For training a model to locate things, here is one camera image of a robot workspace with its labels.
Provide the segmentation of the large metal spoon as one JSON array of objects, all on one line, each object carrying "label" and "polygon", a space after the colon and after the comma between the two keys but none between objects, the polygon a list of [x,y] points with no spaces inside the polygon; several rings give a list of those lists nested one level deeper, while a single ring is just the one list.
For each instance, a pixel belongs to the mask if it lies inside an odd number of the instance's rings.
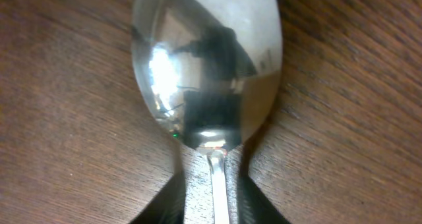
[{"label": "large metal spoon", "polygon": [[266,120],[282,71],[277,0],[134,0],[132,60],[156,122],[210,166],[229,222],[224,161]]}]

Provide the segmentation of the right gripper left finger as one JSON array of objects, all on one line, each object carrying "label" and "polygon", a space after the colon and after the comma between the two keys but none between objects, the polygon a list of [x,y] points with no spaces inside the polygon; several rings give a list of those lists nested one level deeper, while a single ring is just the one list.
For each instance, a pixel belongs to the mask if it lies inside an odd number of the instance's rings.
[{"label": "right gripper left finger", "polygon": [[174,174],[149,204],[129,224],[183,224],[185,172]]}]

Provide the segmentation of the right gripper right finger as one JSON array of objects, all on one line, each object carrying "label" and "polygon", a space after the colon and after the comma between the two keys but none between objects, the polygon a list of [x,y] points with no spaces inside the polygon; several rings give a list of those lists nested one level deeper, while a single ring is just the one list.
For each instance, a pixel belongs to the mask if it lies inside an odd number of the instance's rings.
[{"label": "right gripper right finger", "polygon": [[239,224],[291,224],[248,175],[237,179]]}]

